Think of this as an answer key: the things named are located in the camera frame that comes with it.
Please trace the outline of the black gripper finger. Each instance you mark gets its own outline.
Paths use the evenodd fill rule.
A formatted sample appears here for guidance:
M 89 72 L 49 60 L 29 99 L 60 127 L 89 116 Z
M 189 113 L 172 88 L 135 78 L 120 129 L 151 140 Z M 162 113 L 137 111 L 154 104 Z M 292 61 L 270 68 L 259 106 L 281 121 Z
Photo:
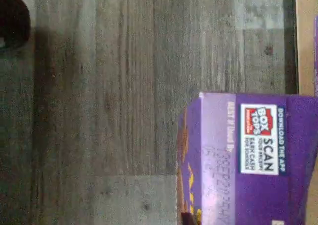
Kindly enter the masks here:
M 197 225 L 195 216 L 190 212 L 181 213 L 181 222 L 182 225 Z

